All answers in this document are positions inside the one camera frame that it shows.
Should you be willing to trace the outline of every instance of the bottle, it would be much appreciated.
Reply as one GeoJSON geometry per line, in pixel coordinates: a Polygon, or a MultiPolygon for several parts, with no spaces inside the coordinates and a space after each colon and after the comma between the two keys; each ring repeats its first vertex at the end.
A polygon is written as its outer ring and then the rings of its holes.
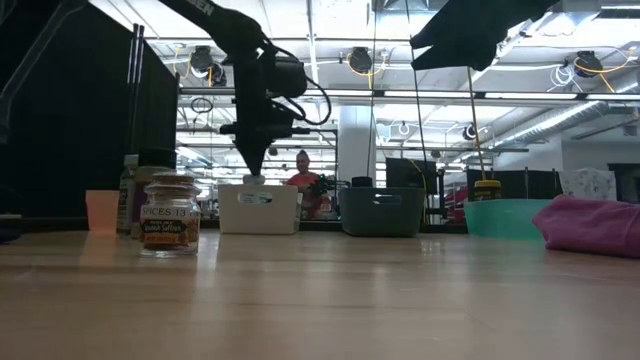
{"type": "Polygon", "coordinates": [[[121,235],[131,233],[131,213],[133,212],[133,194],[136,189],[134,178],[138,169],[138,155],[124,157],[124,171],[120,176],[120,196],[118,198],[118,223],[116,231],[121,235]]]}
{"type": "Polygon", "coordinates": [[[153,175],[175,170],[176,152],[169,149],[141,149],[138,165],[134,177],[135,190],[131,212],[132,239],[140,239],[140,209],[147,202],[144,188],[151,183],[153,175]]]}
{"type": "Polygon", "coordinates": [[[200,189],[194,178],[159,173],[145,187],[148,195],[140,212],[140,255],[173,257],[198,252],[200,237],[200,189]]]}

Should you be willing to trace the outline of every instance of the column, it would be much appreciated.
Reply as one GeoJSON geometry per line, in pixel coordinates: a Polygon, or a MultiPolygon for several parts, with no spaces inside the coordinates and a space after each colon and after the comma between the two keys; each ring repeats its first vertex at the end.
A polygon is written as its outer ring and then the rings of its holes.
{"type": "Polygon", "coordinates": [[[338,178],[369,176],[376,184],[375,118],[368,106],[343,106],[338,121],[338,178]]]}

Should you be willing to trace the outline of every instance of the red shirt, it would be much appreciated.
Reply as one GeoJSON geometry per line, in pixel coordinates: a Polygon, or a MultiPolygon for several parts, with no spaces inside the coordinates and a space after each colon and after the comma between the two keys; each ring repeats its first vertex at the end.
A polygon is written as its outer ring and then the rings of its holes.
{"type": "MultiPolygon", "coordinates": [[[[318,174],[314,174],[312,172],[296,174],[293,175],[291,179],[287,180],[287,185],[298,187],[305,185],[308,186],[315,183],[319,178],[320,176],[318,176],[318,174]]],[[[322,202],[313,194],[305,192],[302,195],[302,210],[307,212],[308,219],[313,219],[315,217],[316,212],[320,209],[320,205],[322,205],[322,202]]]]}

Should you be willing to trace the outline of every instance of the ceiling duct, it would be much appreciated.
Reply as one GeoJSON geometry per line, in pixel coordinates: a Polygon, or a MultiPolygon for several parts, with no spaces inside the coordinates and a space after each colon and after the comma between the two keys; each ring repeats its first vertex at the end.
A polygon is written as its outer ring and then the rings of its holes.
{"type": "MultiPolygon", "coordinates": [[[[638,86],[640,72],[633,72],[621,80],[613,82],[617,93],[629,94],[640,92],[638,86]]],[[[586,101],[566,109],[548,111],[538,117],[517,126],[495,139],[495,147],[508,147],[515,144],[530,144],[566,129],[596,120],[611,113],[612,108],[606,101],[586,101]]]]}
{"type": "Polygon", "coordinates": [[[551,7],[554,13],[564,13],[578,27],[585,21],[593,20],[600,13],[601,0],[561,0],[551,7]]]}
{"type": "Polygon", "coordinates": [[[377,13],[406,12],[407,3],[409,11],[429,11],[429,0],[372,0],[372,3],[373,11],[377,13]]]}

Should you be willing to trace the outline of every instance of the orange cup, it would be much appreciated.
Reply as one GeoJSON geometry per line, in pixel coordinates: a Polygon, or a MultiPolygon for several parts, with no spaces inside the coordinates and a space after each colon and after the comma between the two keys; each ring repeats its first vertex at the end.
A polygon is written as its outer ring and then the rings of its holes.
{"type": "Polygon", "coordinates": [[[115,234],[119,196],[117,190],[87,190],[85,201],[89,231],[115,234]]]}

